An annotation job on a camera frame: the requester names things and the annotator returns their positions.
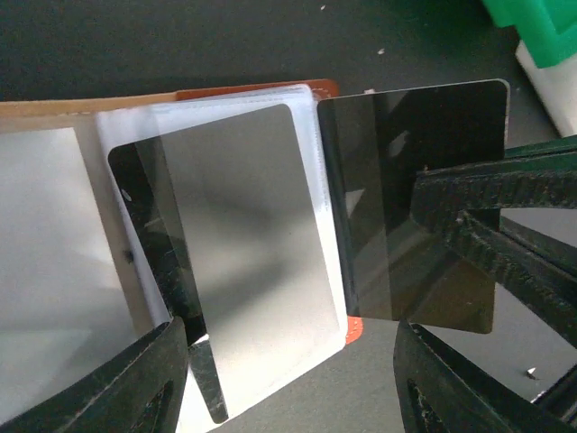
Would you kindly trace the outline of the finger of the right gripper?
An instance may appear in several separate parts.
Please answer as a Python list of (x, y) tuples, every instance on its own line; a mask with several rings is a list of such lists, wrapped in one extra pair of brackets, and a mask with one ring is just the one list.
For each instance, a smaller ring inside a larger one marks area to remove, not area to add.
[(417, 176), (411, 218), (576, 343), (576, 249), (501, 216), (576, 207), (576, 153), (547, 152)]

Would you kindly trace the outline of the brown leather card holder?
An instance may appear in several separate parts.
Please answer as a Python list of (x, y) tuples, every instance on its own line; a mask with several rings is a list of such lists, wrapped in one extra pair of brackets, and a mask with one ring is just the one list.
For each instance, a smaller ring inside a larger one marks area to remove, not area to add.
[(208, 432), (341, 351), (327, 78), (1, 105), (1, 429)]

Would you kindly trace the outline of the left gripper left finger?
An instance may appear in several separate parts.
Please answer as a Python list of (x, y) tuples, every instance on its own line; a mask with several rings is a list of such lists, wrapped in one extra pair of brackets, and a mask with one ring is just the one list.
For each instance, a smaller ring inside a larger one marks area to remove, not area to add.
[(185, 328), (173, 318), (1, 430), (174, 432), (187, 375)]

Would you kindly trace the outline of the white bin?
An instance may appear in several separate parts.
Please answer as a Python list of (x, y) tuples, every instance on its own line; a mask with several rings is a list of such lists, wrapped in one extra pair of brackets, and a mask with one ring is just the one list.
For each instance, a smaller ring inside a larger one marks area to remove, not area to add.
[(559, 134), (576, 135), (576, 54), (555, 66), (540, 69), (521, 41), (516, 56)]

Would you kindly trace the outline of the black credit card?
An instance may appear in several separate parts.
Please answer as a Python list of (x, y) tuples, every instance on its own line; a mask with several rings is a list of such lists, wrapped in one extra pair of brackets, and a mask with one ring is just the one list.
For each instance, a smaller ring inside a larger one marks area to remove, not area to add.
[(163, 104), (97, 124), (147, 296), (186, 327), (182, 430), (215, 428), (344, 347), (313, 99)]
[(496, 161), (508, 83), (488, 79), (319, 102), (347, 314), (488, 334), (495, 285), (410, 216), (416, 175)]

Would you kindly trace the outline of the green bin middle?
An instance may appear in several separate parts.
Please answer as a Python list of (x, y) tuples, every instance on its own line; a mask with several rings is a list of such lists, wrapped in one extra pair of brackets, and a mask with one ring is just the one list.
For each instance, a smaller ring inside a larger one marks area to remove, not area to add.
[(576, 53), (576, 0), (482, 3), (497, 27), (515, 27), (538, 68), (554, 67)]

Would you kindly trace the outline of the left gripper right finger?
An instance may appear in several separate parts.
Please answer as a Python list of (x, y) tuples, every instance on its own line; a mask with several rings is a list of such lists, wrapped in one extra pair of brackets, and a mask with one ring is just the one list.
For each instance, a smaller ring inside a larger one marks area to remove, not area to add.
[(401, 321), (393, 356), (406, 432), (574, 432), (576, 372), (530, 402), (443, 340)]

